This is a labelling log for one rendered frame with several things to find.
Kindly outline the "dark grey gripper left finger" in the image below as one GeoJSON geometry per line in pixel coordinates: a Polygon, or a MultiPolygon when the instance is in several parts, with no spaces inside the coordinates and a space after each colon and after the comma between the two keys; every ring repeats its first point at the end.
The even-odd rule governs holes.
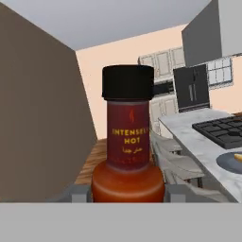
{"type": "Polygon", "coordinates": [[[55,195],[47,202],[86,203],[92,201],[91,186],[88,184],[71,184],[60,194],[55,195]]]}

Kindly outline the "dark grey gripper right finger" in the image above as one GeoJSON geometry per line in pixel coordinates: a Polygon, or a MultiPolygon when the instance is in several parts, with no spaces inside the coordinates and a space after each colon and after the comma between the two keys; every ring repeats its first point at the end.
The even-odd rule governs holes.
{"type": "Polygon", "coordinates": [[[214,200],[196,195],[185,185],[167,184],[165,186],[164,202],[203,203],[214,202],[214,200]]]}

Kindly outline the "red hot sauce bottle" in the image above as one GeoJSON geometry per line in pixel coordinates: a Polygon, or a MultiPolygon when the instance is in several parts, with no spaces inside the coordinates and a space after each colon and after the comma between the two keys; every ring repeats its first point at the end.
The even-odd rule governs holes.
{"type": "Polygon", "coordinates": [[[154,68],[119,64],[102,69],[107,101],[107,159],[92,176],[95,202],[162,202],[164,178],[149,161],[149,101],[154,68]]]}

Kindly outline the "grey plate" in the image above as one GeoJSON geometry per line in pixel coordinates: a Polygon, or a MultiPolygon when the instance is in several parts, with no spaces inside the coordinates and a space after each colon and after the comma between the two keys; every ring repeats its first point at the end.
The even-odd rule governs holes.
{"type": "Polygon", "coordinates": [[[227,152],[216,158],[216,163],[223,169],[234,174],[242,174],[242,162],[234,157],[234,152],[227,152]]]}

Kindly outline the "black fridge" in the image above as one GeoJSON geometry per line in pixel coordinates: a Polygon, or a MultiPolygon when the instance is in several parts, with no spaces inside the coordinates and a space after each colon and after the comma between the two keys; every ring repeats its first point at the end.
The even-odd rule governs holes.
{"type": "Polygon", "coordinates": [[[173,70],[179,112],[209,108],[206,65],[173,70]]]}

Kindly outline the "grey chair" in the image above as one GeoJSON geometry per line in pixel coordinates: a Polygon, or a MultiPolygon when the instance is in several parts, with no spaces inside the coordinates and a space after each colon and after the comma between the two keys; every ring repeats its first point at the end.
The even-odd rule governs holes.
{"type": "Polygon", "coordinates": [[[163,137],[153,130],[149,131],[150,134],[150,143],[152,145],[158,144],[160,147],[166,149],[169,152],[180,154],[182,151],[182,147],[171,138],[163,137]]]}
{"type": "Polygon", "coordinates": [[[157,143],[153,144],[153,151],[157,165],[162,170],[168,169],[185,181],[197,179],[198,187],[202,187],[204,173],[192,158],[173,154],[157,143]]]}
{"type": "Polygon", "coordinates": [[[200,196],[204,196],[209,199],[213,199],[214,202],[218,202],[218,203],[228,203],[229,202],[229,200],[221,192],[219,192],[217,190],[208,190],[208,189],[198,188],[198,187],[182,180],[180,177],[178,177],[177,175],[172,173],[170,170],[164,171],[164,179],[165,179],[165,185],[167,185],[167,184],[185,185],[196,195],[200,195],[200,196]]]}

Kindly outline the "black hob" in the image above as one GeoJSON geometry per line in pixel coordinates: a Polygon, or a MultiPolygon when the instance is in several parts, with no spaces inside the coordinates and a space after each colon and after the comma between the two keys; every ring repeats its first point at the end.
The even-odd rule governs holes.
{"type": "Polygon", "coordinates": [[[195,123],[192,128],[225,149],[242,147],[242,116],[195,123]]]}

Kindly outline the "white base cupboards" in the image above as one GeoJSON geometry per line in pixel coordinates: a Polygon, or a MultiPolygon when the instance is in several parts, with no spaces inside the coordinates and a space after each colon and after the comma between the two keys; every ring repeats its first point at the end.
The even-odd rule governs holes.
{"type": "Polygon", "coordinates": [[[161,116],[168,116],[178,112],[175,95],[160,95],[154,97],[149,103],[150,122],[152,129],[165,138],[173,138],[172,133],[159,120],[161,116]]]}

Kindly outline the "black microwave oven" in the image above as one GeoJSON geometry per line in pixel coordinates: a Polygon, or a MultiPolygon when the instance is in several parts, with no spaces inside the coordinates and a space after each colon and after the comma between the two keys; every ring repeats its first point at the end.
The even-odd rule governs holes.
{"type": "Polygon", "coordinates": [[[153,93],[155,95],[171,95],[174,93],[173,80],[159,81],[154,84],[153,93]]]}

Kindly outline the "white framed window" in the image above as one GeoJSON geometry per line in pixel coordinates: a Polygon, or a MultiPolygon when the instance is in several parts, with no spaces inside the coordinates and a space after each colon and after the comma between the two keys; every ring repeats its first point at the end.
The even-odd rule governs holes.
{"type": "Polygon", "coordinates": [[[230,57],[212,60],[207,63],[208,84],[211,88],[233,82],[233,65],[230,57]]]}

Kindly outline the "grey range hood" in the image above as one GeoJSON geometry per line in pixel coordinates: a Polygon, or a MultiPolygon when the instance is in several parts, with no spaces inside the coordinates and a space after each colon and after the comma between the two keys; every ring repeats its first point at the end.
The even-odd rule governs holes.
{"type": "Polygon", "coordinates": [[[211,0],[181,35],[187,66],[242,55],[242,0],[211,0]]]}

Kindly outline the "white wall cupboards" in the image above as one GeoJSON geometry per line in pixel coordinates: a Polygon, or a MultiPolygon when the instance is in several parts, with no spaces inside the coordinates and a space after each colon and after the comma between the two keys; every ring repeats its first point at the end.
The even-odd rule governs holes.
{"type": "Polygon", "coordinates": [[[173,70],[185,65],[183,48],[180,46],[140,56],[138,63],[153,67],[155,80],[171,79],[173,70]]]}

